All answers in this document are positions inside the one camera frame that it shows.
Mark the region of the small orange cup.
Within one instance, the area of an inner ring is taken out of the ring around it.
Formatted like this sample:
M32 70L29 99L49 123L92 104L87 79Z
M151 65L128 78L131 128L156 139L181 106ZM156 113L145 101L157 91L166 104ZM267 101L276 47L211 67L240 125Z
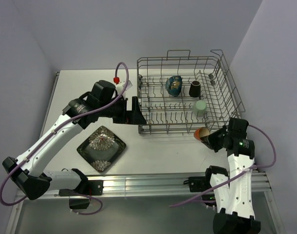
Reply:
M206 127L201 127L198 128L195 132L194 132L194 138L197 139L198 141L202 141L203 137L207 137L208 135L210 135L210 131L208 128Z

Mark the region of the mint green cup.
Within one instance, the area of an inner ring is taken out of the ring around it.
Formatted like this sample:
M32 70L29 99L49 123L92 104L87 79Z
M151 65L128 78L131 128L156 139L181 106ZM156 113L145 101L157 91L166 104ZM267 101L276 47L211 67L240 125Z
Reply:
M194 103L192 112L193 112L193 115L200 117L205 114L206 109L207 109L206 102L203 100L198 100L197 102Z

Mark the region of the blue patterned bowl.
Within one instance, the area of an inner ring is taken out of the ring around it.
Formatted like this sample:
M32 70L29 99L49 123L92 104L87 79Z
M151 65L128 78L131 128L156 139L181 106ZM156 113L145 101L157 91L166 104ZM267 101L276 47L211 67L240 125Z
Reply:
M171 96L177 97L181 93L182 83L181 76L172 76L166 80L165 89Z

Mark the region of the black ceramic mug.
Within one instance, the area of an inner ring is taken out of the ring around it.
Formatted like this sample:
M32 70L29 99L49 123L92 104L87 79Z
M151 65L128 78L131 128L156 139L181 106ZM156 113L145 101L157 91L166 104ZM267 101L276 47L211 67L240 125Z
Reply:
M199 98L201 95L201 84L199 81L195 80L191 82L189 95L193 98Z

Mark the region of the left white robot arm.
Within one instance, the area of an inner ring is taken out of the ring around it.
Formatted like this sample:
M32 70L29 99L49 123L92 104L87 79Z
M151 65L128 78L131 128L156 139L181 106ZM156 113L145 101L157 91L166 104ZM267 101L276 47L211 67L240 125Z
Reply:
M131 110L127 110L127 99L117 94L115 85L100 80L91 91L71 100L54 126L30 149L17 158L7 157L2 163L4 169L30 200L49 190L71 190L77 195L85 193L88 179L80 170L50 172L45 168L65 144L100 117L112 118L116 124L146 123L138 97L132 97Z

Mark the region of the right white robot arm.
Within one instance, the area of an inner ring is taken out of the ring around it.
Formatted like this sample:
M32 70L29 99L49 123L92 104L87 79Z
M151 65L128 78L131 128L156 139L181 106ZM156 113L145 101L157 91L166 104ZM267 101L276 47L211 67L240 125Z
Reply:
M255 144L246 138L248 121L231 118L228 126L203 136L201 142L214 152L225 149L229 169L210 166L204 186L213 190L217 212L213 219L216 234L258 234L261 222L255 218L252 205L252 167Z

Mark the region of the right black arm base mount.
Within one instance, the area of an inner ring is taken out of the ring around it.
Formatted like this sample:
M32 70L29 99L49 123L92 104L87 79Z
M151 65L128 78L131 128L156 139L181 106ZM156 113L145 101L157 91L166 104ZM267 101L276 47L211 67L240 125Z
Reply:
M184 185L188 185L191 193L204 192L211 188L210 177L212 170L207 168L204 176L190 176L183 182Z

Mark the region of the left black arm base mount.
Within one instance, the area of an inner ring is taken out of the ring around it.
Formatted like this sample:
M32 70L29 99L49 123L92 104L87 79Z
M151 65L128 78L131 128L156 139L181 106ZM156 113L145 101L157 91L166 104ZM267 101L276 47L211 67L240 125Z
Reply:
M103 180L89 180L86 188L82 192L79 192L79 194L89 196L100 196L103 193L103 184ZM73 191L67 189L59 190L58 195L61 197L75 196ZM79 198L69 198L70 209L85 210L87 208L91 208L94 204L97 205L98 202L93 201L91 198L86 198L82 196L80 196Z

